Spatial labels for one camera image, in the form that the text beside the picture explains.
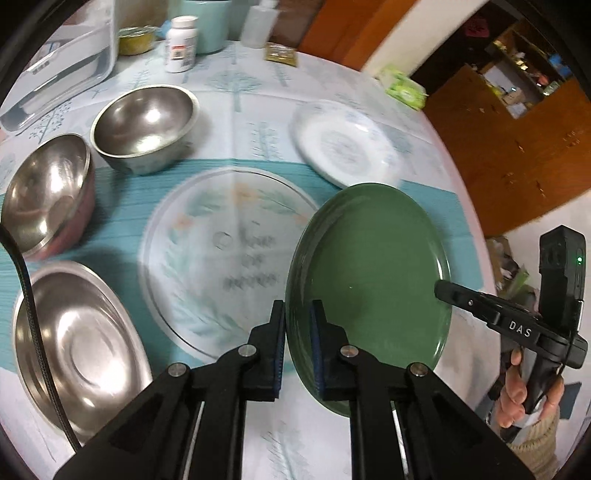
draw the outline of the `teal container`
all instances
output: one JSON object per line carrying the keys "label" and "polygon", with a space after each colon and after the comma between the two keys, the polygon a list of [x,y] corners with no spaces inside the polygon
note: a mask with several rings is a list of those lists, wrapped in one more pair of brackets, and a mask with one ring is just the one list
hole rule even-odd
{"label": "teal container", "polygon": [[173,0],[168,17],[197,17],[197,55],[205,55],[226,46],[231,4],[231,0]]}

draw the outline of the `small packet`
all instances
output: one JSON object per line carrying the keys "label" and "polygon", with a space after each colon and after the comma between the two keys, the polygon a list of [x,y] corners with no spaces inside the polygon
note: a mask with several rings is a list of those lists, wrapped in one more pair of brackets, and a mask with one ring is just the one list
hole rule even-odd
{"label": "small packet", "polygon": [[278,61],[292,67],[297,67],[296,50],[278,43],[268,43],[265,47],[265,60]]}

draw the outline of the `table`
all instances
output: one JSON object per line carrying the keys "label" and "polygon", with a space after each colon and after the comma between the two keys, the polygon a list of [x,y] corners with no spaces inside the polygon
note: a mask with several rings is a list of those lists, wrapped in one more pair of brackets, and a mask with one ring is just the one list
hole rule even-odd
{"label": "table", "polygon": [[[202,114],[186,159],[174,167],[153,176],[125,177],[94,152],[97,208],[80,246],[59,257],[86,264],[117,293],[142,338],[154,375],[172,361],[196,366],[207,359],[195,358],[170,342],[142,299],[138,251],[152,211],[180,183],[216,168],[262,170],[320,206],[338,189],[303,163],[289,135],[293,112],[310,100],[336,100],[379,123],[405,161],[400,189],[425,208],[442,235],[452,280],[495,291],[474,208],[424,114],[384,94],[367,75],[305,54],[299,54],[299,65],[293,68],[263,60],[262,50],[229,43],[221,52],[199,58],[188,72],[171,74],[164,71],[162,50],[159,45],[152,52],[119,59],[103,83],[0,144],[4,193],[20,162],[41,142],[66,132],[88,141],[96,114],[118,94],[159,83],[181,85],[196,94]],[[16,275],[2,252],[0,422],[31,470],[46,480],[72,453],[63,436],[30,405],[15,373],[11,309],[17,291]],[[498,359],[498,335],[467,313],[454,311],[436,372],[471,407],[496,378]],[[248,407],[243,478],[350,477],[348,432],[348,421],[320,407],[286,364],[280,400]],[[318,443],[322,449],[314,448]]]}

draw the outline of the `stainless steel bowl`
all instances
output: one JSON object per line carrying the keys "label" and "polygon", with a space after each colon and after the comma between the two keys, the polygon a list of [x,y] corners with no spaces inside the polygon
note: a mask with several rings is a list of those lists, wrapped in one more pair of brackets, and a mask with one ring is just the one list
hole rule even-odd
{"label": "stainless steel bowl", "polygon": [[[113,291],[92,270],[61,261],[31,276],[47,359],[76,436],[84,442],[151,381],[144,347]],[[12,315],[18,375],[30,400],[59,421],[39,370],[19,295]]]}
{"label": "stainless steel bowl", "polygon": [[184,138],[198,115],[197,98],[184,88],[141,87],[101,110],[90,129],[90,141],[115,170],[152,173],[181,158]]}
{"label": "stainless steel bowl", "polygon": [[14,174],[2,224],[23,257],[43,260],[80,239],[94,208],[90,148],[79,135],[59,135],[39,146]]}

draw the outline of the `plastic bottle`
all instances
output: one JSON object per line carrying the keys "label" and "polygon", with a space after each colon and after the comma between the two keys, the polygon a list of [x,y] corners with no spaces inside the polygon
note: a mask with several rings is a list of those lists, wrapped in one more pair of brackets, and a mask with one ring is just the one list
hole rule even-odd
{"label": "plastic bottle", "polygon": [[167,72],[184,72],[195,65],[196,21],[197,17],[192,15],[172,19],[171,28],[166,33],[164,68]]}
{"label": "plastic bottle", "polygon": [[279,15],[279,10],[275,10],[277,1],[261,0],[260,4],[250,7],[240,35],[242,45],[250,48],[265,46]]}

